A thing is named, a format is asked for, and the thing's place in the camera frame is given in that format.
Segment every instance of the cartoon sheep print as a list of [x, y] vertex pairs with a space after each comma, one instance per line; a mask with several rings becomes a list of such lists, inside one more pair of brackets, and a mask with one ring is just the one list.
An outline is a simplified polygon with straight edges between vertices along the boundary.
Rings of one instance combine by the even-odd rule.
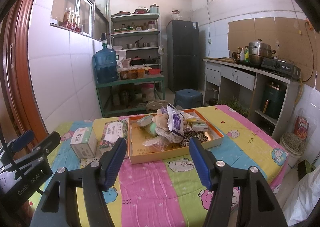
[[235, 139], [235, 138], [237, 138], [237, 137], [240, 136], [240, 133], [239, 133], [238, 130], [230, 130], [230, 131], [227, 133], [227, 136]]
[[117, 199], [118, 193], [117, 193], [117, 188], [115, 187], [110, 187], [107, 192], [103, 192], [104, 199], [107, 203], [114, 202]]
[[[240, 192], [239, 187], [233, 187], [231, 210], [235, 209], [239, 203], [239, 198], [240, 198], [239, 192]], [[203, 208], [208, 210], [212, 200], [213, 192], [208, 190], [201, 190], [200, 193], [198, 193], [198, 196], [201, 197]]]
[[276, 148], [271, 152], [271, 156], [274, 162], [276, 162], [278, 166], [282, 166], [288, 156], [288, 152], [282, 149]]
[[193, 161], [189, 160], [189, 158], [182, 158], [179, 160], [170, 161], [168, 162], [168, 164], [169, 164], [169, 168], [173, 172], [190, 171], [195, 168]]
[[68, 132], [64, 133], [64, 135], [61, 137], [60, 140], [61, 141], [66, 141], [66, 140], [72, 138], [73, 134], [74, 134], [74, 131], [69, 130]]

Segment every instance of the black refrigerator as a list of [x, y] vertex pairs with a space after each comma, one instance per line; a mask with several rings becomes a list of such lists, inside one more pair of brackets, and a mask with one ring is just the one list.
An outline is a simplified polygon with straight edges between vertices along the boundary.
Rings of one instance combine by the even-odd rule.
[[198, 89], [198, 23], [172, 20], [167, 25], [167, 52], [169, 89], [172, 92]]

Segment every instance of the pink lid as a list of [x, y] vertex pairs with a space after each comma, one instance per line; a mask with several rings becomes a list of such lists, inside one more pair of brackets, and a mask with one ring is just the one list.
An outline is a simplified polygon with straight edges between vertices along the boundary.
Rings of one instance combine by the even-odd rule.
[[153, 88], [153, 83], [143, 83], [141, 87], [142, 87], [142, 88], [149, 88], [149, 89], [151, 89], [151, 88]]

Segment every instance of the teddy bear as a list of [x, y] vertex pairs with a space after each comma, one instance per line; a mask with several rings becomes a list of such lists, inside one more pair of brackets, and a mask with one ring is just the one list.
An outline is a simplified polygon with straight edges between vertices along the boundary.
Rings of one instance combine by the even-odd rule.
[[162, 114], [161, 109], [158, 109], [157, 115], [152, 118], [152, 121], [156, 123], [157, 127], [163, 129], [166, 132], [169, 132], [168, 119], [169, 115], [167, 113]]

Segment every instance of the leopard print fabric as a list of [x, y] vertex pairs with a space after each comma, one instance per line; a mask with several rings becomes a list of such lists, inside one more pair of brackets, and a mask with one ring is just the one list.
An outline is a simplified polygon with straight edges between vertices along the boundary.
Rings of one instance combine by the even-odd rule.
[[200, 143], [208, 141], [208, 137], [204, 135], [202, 131], [192, 131], [184, 134], [185, 138], [183, 141], [180, 142], [181, 147], [188, 147], [189, 146], [189, 140], [192, 137], [197, 137]]

